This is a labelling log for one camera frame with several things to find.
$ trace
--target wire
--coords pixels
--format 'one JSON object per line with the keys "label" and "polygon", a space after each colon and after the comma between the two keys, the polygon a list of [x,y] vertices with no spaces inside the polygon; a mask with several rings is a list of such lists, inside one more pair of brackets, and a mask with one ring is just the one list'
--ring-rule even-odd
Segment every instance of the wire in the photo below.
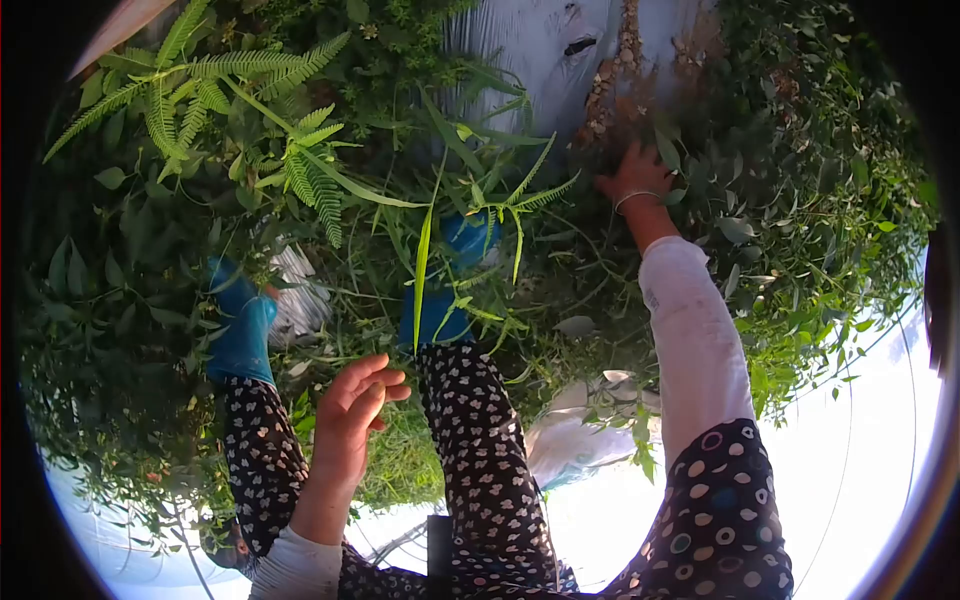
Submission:
{"label": "wire", "polygon": [[[850,376],[850,368],[847,367],[847,377]],[[824,545],[824,540],[827,539],[827,531],[830,529],[830,524],[833,522],[833,515],[836,514],[837,505],[840,503],[840,491],[843,490],[843,480],[847,476],[847,462],[850,460],[850,440],[853,435],[853,386],[848,385],[847,390],[850,393],[850,426],[847,428],[847,451],[844,454],[843,458],[843,469],[840,471],[840,484],[837,486],[837,497],[833,500],[833,508],[830,510],[830,517],[827,519],[827,527],[824,527],[824,534],[820,537],[820,543],[817,544],[817,550],[813,553],[813,558],[810,559],[810,564],[806,566],[806,571],[804,576],[800,578],[800,582],[797,584],[797,587],[793,590],[793,595],[796,597],[797,592],[800,591],[800,587],[804,584],[806,576],[809,574],[810,569],[813,568],[814,562],[817,560],[817,555],[820,554],[820,548]]]}
{"label": "wire", "polygon": [[907,502],[910,501],[910,492],[913,490],[913,469],[917,465],[917,382],[913,377],[913,359],[910,357],[910,345],[906,341],[906,332],[903,331],[903,324],[897,319],[897,325],[900,326],[900,336],[903,339],[903,349],[906,350],[906,364],[910,368],[910,391],[913,393],[913,454],[910,458],[910,479],[906,484],[906,497],[903,499],[903,510],[900,516],[906,511]]}

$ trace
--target person's left hand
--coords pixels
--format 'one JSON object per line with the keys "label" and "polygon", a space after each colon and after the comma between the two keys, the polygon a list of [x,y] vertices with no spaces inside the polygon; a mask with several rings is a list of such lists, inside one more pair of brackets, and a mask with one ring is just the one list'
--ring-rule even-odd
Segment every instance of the person's left hand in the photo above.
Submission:
{"label": "person's left hand", "polygon": [[406,374],[387,369],[389,361],[386,354],[353,361],[317,403],[310,480],[329,492],[353,494],[367,468],[370,432],[386,429],[380,409],[410,395],[410,388],[400,385]]}

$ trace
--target plastic bag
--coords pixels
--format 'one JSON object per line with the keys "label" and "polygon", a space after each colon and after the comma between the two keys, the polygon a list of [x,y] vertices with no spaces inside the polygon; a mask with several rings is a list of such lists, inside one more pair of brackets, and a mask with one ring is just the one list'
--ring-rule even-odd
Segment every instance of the plastic bag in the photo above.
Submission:
{"label": "plastic bag", "polygon": [[[638,393],[629,372],[606,371],[589,386],[586,381],[567,386],[554,396],[546,412],[525,435],[527,467],[542,491],[586,479],[600,467],[629,459],[636,452],[629,424],[604,427],[583,422],[591,410],[597,410],[594,400],[598,394],[610,395],[634,407],[639,401],[651,411],[660,411],[660,397],[645,391]],[[630,412],[620,414],[629,417]],[[658,441],[660,419],[650,418],[647,427],[651,441]]]}

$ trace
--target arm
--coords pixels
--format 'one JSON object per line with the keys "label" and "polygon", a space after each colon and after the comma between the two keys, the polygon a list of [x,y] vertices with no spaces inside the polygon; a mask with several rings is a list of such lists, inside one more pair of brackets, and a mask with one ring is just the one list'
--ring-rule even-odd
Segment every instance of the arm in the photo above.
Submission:
{"label": "arm", "polygon": [[753,419],[750,378],[727,305],[707,256],[680,237],[660,197],[673,182],[654,149],[634,143],[614,178],[597,187],[617,205],[643,255],[639,284],[660,361],[666,467],[699,435],[732,419]]}
{"label": "arm", "polygon": [[386,369],[388,360],[379,354],[354,361],[318,403],[310,477],[290,525],[257,569],[251,598],[336,597],[340,543],[350,500],[366,470],[367,438],[372,430],[386,428],[378,416],[384,402],[410,395],[410,388],[400,385],[404,373]]}

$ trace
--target black pants with white print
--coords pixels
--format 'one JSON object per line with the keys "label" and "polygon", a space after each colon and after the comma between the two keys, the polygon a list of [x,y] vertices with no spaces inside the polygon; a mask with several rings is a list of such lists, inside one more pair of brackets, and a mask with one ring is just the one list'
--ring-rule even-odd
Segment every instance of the black pants with white print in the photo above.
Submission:
{"label": "black pants with white print", "polygon": [[[718,425],[681,453],[640,552],[603,592],[587,594],[556,559],[519,420],[491,358],[473,342],[435,345],[419,353],[417,368],[453,519],[454,597],[789,597],[772,470],[752,421]],[[273,387],[239,378],[228,387],[230,484],[255,565],[289,522],[307,464]],[[341,599],[425,596],[423,575],[378,569],[344,541]]]}

